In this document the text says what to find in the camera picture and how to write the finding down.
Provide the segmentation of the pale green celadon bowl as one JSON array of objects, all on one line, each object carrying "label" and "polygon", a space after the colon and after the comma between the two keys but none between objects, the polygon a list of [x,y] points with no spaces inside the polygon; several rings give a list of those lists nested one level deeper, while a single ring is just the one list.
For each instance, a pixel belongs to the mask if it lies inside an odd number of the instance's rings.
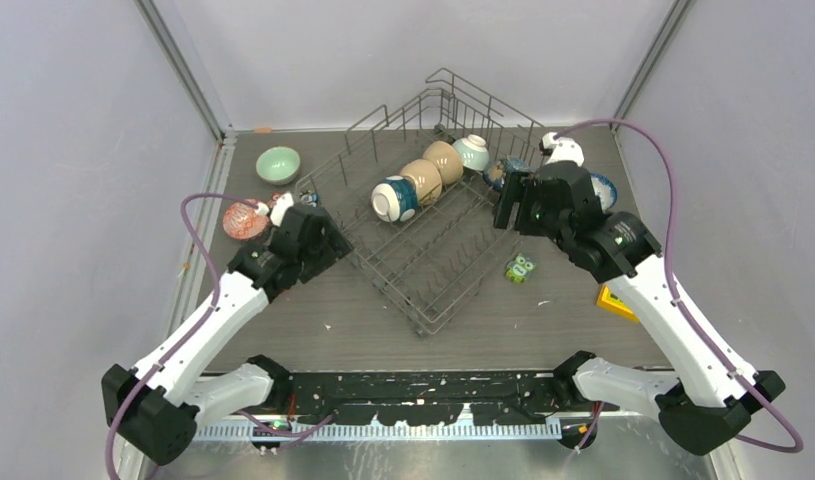
[{"label": "pale green celadon bowl", "polygon": [[301,157],[295,149],[275,146],[259,155],[255,162],[255,171],[266,183],[282,186],[296,179],[300,166]]}]

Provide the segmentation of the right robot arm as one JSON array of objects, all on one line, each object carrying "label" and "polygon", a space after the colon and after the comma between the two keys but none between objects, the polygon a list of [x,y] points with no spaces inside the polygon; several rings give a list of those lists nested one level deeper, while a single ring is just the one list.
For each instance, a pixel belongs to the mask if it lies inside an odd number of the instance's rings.
[{"label": "right robot arm", "polygon": [[632,310],[674,370],[656,374],[578,351],[553,371],[563,408],[619,406],[656,420],[676,444],[703,456],[736,438],[784,391],[776,372],[756,370],[700,313],[644,222],[602,209],[586,168],[560,161],[506,173],[493,224],[553,241]]}]

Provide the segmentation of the beige bowl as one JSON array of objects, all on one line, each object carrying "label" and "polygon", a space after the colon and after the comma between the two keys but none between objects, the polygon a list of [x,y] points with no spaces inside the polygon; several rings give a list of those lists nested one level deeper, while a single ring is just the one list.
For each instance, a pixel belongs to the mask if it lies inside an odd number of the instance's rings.
[{"label": "beige bowl", "polygon": [[437,167],[444,186],[453,185],[463,177],[462,158],[458,151],[445,141],[432,142],[423,152],[422,158]]},{"label": "beige bowl", "polygon": [[419,204],[426,207],[435,203],[442,194],[442,178],[436,165],[426,159],[406,164],[399,174],[414,186]]}]

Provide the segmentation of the grey wire dish rack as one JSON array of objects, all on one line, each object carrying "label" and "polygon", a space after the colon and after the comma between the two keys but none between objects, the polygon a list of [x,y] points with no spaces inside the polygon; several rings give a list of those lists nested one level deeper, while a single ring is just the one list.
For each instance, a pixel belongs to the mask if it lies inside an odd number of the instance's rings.
[{"label": "grey wire dish rack", "polygon": [[418,335],[437,333],[500,272],[519,238],[492,225],[498,195],[478,172],[443,188],[437,202],[406,223],[387,224],[372,210],[375,184],[396,174],[435,140],[476,134],[491,161],[540,162],[540,123],[448,68],[398,108],[382,104],[350,126],[344,147],[299,179],[315,193],[354,246],[351,264]]}]

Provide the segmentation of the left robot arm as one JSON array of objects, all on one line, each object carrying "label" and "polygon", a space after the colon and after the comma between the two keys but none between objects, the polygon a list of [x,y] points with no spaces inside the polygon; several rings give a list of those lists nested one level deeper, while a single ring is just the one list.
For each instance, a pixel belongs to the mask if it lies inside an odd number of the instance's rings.
[{"label": "left robot arm", "polygon": [[307,283],[353,247],[322,207],[279,210],[265,243],[239,248],[215,279],[210,296],[149,355],[102,377],[111,430],[159,466],[177,459],[196,432],[223,417],[258,406],[267,414],[287,405],[292,382],[276,361],[256,355],[229,373],[200,376],[236,333],[297,283]]}]

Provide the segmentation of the blue floral white bowl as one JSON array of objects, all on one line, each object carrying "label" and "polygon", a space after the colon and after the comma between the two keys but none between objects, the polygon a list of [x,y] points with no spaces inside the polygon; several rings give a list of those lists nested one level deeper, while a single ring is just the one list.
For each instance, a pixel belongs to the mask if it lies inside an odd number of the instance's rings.
[{"label": "blue floral white bowl", "polygon": [[615,185],[601,174],[591,173],[590,177],[594,193],[600,201],[602,210],[610,210],[618,200],[618,192]]}]

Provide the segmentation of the dark teal painted bowl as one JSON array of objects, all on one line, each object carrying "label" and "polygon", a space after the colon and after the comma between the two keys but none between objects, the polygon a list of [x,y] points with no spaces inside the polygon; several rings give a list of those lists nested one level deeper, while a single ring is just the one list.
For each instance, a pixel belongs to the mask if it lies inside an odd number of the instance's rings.
[{"label": "dark teal painted bowl", "polygon": [[501,192],[505,184],[505,177],[509,172],[530,172],[530,166],[515,156],[507,156],[489,165],[483,172],[484,182],[494,191]]}]

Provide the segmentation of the beige bowl lower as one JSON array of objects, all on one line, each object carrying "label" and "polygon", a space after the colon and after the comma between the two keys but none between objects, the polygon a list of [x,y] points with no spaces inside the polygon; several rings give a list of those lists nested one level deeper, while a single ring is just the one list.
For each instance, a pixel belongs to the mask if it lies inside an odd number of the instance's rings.
[{"label": "beige bowl lower", "polygon": [[406,164],[399,174],[414,186],[419,204],[426,207],[435,203],[442,194],[442,178],[436,165],[426,159]]}]

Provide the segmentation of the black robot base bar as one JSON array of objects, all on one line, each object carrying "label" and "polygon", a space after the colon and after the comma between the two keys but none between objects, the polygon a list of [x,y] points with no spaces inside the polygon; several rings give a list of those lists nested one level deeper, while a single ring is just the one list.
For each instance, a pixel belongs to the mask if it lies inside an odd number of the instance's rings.
[{"label": "black robot base bar", "polygon": [[567,448],[589,447],[597,437],[596,404],[576,400],[549,372],[277,371],[267,400],[251,414],[276,414],[289,421],[385,427],[451,426],[469,413],[477,427],[538,426],[556,415],[582,414],[561,420],[559,442]]}]

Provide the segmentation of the yellow toy block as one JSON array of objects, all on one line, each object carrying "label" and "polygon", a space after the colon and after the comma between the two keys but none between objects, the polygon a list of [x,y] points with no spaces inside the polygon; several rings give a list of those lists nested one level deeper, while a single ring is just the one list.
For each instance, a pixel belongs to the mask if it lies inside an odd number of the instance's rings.
[{"label": "yellow toy block", "polygon": [[595,300],[595,305],[605,311],[623,317],[632,322],[638,323],[639,319],[633,311],[606,286],[600,287]]}]

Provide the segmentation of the red owl toy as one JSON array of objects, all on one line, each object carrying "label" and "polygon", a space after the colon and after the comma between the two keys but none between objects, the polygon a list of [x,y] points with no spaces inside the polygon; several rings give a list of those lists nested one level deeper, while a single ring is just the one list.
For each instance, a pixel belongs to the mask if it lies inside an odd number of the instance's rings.
[{"label": "red owl toy", "polygon": [[277,201],[284,195],[284,192],[275,192],[271,195],[270,200],[267,202],[267,205],[270,208],[273,208]]}]

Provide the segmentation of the green owl toy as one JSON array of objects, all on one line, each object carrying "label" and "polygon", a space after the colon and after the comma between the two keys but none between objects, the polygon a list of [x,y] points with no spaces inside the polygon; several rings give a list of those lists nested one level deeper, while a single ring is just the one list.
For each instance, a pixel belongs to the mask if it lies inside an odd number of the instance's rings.
[{"label": "green owl toy", "polygon": [[513,260],[509,261],[505,277],[513,283],[524,283],[532,274],[536,267],[535,262],[528,256],[517,254]]}]

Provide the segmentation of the light green striped bowl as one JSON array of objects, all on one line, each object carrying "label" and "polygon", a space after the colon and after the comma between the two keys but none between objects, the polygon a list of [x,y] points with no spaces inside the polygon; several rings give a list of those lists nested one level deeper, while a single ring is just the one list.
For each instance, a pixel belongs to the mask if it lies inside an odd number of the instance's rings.
[{"label": "light green striped bowl", "polygon": [[483,172],[490,163],[487,142],[479,135],[468,134],[455,140],[452,147],[460,155],[462,164],[466,169]]}]

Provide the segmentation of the beige bowl upper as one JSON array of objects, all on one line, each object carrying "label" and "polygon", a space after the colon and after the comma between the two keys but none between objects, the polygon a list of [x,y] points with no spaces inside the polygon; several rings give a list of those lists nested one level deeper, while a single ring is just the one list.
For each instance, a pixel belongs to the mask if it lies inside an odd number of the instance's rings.
[{"label": "beige bowl upper", "polygon": [[422,158],[437,167],[444,186],[453,185],[463,177],[462,158],[458,151],[445,141],[432,142],[423,152]]}]

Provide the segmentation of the teal and white bowl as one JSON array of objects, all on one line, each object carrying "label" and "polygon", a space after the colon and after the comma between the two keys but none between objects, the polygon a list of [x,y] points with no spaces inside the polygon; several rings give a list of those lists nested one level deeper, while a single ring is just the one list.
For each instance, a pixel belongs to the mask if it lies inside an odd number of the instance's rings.
[{"label": "teal and white bowl", "polygon": [[414,185],[402,176],[389,176],[372,190],[371,206],[376,216],[387,223],[406,222],[418,212]]}]

